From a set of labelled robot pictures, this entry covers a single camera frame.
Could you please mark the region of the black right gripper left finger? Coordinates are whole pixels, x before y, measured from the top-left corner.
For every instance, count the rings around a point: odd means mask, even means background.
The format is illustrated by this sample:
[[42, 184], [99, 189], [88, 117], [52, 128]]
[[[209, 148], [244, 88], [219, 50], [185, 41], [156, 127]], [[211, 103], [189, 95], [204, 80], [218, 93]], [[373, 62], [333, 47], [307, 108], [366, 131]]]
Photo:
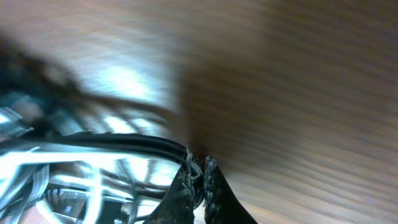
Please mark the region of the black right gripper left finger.
[[202, 171], [197, 158], [186, 150], [164, 198], [145, 219], [144, 224], [193, 224], [202, 202]]

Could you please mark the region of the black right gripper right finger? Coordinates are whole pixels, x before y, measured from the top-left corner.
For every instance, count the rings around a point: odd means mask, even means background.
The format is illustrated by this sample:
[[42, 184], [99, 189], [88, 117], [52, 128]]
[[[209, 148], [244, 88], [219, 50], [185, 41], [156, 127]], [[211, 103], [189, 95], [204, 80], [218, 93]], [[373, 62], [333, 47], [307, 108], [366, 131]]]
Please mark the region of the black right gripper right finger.
[[206, 224], [257, 224], [236, 198], [215, 159], [206, 158], [204, 171]]

